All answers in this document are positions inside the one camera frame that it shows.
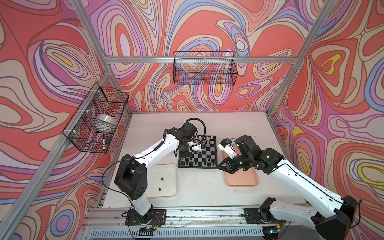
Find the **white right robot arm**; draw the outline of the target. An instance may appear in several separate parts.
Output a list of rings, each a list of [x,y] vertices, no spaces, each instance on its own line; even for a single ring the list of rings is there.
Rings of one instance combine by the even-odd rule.
[[[228,155],[219,164],[219,170],[234,174],[239,170],[246,172],[254,168],[286,184],[309,203],[309,206],[299,206],[268,197],[257,209],[257,213],[248,214],[250,221],[265,224],[288,221],[300,224],[316,230],[325,240],[344,240],[349,230],[356,227],[353,222],[356,211],[360,209],[360,201],[351,196],[342,197],[323,187],[299,171],[276,150],[262,150],[247,135],[234,142],[224,139],[218,148]]]

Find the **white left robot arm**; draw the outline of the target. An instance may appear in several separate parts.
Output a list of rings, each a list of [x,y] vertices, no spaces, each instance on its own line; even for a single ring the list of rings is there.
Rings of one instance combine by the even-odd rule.
[[[198,130],[191,123],[192,120],[198,119],[190,118],[180,128],[165,130],[162,139],[147,150],[134,156],[127,154],[120,160],[114,183],[128,196],[133,208],[127,216],[135,217],[141,225],[150,224],[152,219],[158,218],[154,215],[154,207],[146,195],[148,171],[170,153],[181,157],[190,156],[194,147],[201,145],[193,143]]]

